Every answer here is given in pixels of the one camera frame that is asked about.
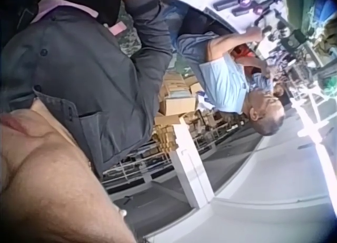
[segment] fluorescent light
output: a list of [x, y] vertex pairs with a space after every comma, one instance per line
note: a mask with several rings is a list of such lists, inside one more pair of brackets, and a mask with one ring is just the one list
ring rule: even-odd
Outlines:
[[325, 126], [328, 121], [318, 122], [314, 124], [307, 112], [301, 107], [301, 105], [295, 101], [295, 99], [291, 98], [293, 103], [293, 108], [295, 108], [303, 122], [304, 129], [298, 132], [298, 135], [308, 135], [312, 141], [316, 144], [316, 152], [320, 160], [320, 164], [323, 170], [323, 174], [325, 177], [326, 186], [328, 188], [331, 204], [333, 210], [335, 212], [335, 216], [337, 217], [337, 178], [333, 169], [333, 165], [331, 163], [329, 154], [324, 145], [321, 144], [322, 136], [319, 133], [318, 129], [322, 126]]
[[[321, 122], [315, 123], [314, 128], [319, 130], [320, 128], [323, 128], [324, 126], [327, 126], [328, 124], [329, 124], [329, 121], [323, 120]], [[302, 137], [308, 136], [309, 134], [307, 133], [306, 129], [302, 129], [297, 133], [297, 135], [300, 138], [302, 138]]]
[[322, 144], [316, 144], [316, 152], [320, 159], [320, 163], [323, 169], [326, 186], [328, 187], [329, 196], [331, 199], [331, 204], [335, 215], [337, 217], [337, 179], [334, 172], [329, 154]]

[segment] ear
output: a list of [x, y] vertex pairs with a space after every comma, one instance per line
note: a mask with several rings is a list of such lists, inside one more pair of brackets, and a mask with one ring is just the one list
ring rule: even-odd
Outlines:
[[249, 117], [252, 121], [257, 121], [259, 119], [259, 113], [254, 110], [254, 108], [251, 108], [249, 110]]

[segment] green object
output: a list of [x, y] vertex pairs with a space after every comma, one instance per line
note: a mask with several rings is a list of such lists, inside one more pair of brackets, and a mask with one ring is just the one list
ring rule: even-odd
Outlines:
[[309, 29], [309, 11], [314, 5], [314, 1], [315, 0], [286, 0], [289, 22], [295, 28], [299, 28], [303, 34], [306, 34]]
[[337, 97], [337, 77], [327, 78], [323, 83], [323, 93], [329, 97]]

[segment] white pillar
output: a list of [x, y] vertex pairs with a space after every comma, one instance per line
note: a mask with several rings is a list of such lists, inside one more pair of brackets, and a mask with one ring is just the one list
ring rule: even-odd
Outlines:
[[213, 199], [214, 192], [188, 126], [181, 121], [173, 125], [179, 147], [170, 157], [191, 207], [202, 208]]

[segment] hand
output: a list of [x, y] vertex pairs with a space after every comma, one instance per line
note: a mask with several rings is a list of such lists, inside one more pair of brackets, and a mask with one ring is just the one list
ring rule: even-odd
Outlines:
[[262, 30], [259, 27], [249, 27], [246, 31], [252, 42], [260, 42], [263, 40]]

